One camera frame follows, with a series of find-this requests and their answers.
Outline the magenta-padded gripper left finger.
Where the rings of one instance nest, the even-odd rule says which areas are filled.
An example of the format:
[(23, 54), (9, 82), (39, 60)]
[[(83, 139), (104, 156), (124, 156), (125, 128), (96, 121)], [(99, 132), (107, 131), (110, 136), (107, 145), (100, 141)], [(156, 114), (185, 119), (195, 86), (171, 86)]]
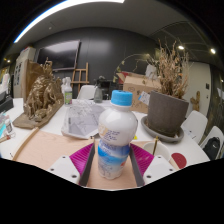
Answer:
[(62, 155), (48, 172), (80, 186), (87, 186), (95, 154), (93, 143), (84, 146), (70, 156)]

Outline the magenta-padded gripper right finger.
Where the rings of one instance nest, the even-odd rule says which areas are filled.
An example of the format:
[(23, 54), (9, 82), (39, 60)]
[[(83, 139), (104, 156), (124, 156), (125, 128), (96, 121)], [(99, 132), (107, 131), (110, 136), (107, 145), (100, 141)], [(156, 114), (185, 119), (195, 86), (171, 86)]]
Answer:
[(130, 145), (130, 158), (138, 187), (175, 172), (175, 168), (163, 156), (153, 156), (135, 144)]

